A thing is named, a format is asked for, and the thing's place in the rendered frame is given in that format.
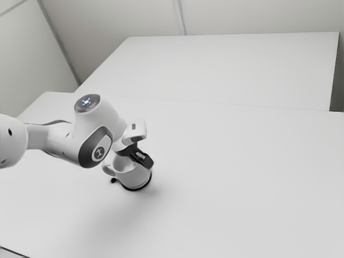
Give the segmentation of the white mug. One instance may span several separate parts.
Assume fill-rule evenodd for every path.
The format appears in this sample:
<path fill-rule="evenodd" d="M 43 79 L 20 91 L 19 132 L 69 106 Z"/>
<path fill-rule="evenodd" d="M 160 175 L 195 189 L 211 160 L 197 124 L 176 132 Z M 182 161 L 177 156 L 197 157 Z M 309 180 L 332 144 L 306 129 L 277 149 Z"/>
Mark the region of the white mug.
<path fill-rule="evenodd" d="M 129 157 L 111 152 L 101 163 L 102 170 L 110 175 L 111 183 L 119 182 L 128 191 L 137 191 L 147 186 L 152 178 L 152 170 L 133 161 Z"/>

